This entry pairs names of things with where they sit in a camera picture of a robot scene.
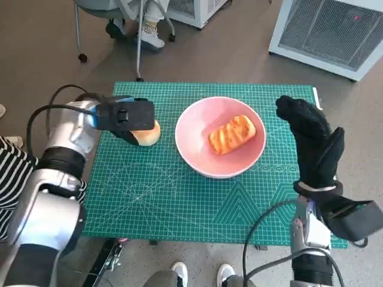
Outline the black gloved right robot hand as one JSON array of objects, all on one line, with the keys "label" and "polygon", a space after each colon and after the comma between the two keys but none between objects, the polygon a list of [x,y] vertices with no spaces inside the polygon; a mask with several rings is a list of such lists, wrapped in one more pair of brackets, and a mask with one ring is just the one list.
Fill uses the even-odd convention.
[{"label": "black gloved right robot hand", "polygon": [[338,162],[345,148],[345,131],[335,130],[315,105],[303,99],[281,96],[277,116],[288,122],[296,141],[299,182],[314,190],[335,187]]}]

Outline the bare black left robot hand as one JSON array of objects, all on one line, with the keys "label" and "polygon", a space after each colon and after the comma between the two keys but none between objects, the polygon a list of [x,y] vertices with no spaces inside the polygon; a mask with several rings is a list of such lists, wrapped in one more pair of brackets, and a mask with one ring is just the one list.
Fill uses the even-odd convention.
[{"label": "bare black left robot hand", "polygon": [[154,128],[154,104],[145,98],[112,96],[99,99],[97,129],[107,130],[132,145],[139,145],[133,132]]}]

